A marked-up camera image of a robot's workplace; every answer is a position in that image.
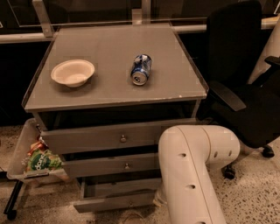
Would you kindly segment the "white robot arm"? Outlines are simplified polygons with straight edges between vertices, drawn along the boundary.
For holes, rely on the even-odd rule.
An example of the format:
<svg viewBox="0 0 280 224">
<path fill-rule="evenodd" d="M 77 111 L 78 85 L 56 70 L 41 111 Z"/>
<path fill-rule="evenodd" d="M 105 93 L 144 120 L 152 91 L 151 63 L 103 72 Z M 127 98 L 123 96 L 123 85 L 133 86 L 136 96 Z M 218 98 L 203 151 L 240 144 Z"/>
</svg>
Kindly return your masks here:
<svg viewBox="0 0 280 224">
<path fill-rule="evenodd" d="M 155 200 L 167 205 L 171 224 L 227 224 L 207 169 L 221 169 L 239 153 L 239 139 L 221 126 L 178 125 L 163 132 Z"/>
</svg>

